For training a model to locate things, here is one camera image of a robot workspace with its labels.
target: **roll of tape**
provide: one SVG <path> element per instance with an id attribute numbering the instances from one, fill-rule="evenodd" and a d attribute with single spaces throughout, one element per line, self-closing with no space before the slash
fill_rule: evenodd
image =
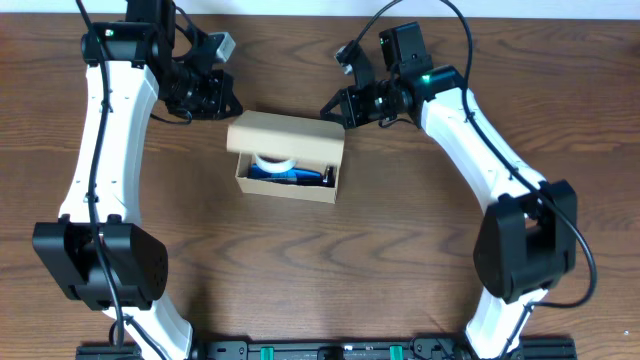
<path id="1" fill-rule="evenodd" d="M 266 171 L 270 174 L 287 172 L 293 169 L 293 167 L 296 166 L 296 163 L 297 161 L 293 159 L 280 162 L 271 162 L 261 158 L 260 155 L 256 154 L 256 165 L 258 165 L 258 167 L 262 171 Z"/>

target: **wooden table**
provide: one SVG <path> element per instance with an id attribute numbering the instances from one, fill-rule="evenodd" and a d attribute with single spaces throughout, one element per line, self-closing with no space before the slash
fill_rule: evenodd
<path id="1" fill-rule="evenodd" d="M 95 16 L 93 20 L 115 19 Z M 245 109 L 317 118 L 353 80 L 333 60 L 367 19 L 198 16 L 230 31 L 225 69 Z M 363 46 L 385 76 L 376 34 Z M 581 359 L 640 356 L 640 27 L 634 22 L 470 21 L 471 86 L 504 138 L 549 180 L 568 179 L 600 270 L 596 297 L 536 310 L 525 333 L 569 334 Z M 463 68 L 455 19 L 421 19 L 437 64 Z M 71 358 L 111 321 L 67 300 L 31 246 L 71 183 L 86 108 L 78 15 L 0 15 L 0 358 Z M 163 106 L 156 112 L 164 114 Z M 410 338 L 457 332 L 481 290 L 471 252 L 482 213 L 444 152 L 408 124 L 348 132 L 336 205 L 242 195 L 230 121 L 152 122 L 140 200 L 167 246 L 168 289 L 207 340 Z M 576 270 L 550 299 L 582 295 Z"/>

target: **open box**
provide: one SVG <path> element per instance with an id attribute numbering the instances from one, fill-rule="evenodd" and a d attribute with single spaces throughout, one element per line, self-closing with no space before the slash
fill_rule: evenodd
<path id="1" fill-rule="evenodd" d="M 244 193 L 335 203 L 344 151 L 337 123 L 246 111 L 229 126 L 227 150 L 239 153 L 236 180 Z M 303 186 L 250 179 L 256 154 L 296 160 L 295 168 L 324 174 L 333 167 L 333 186 Z"/>

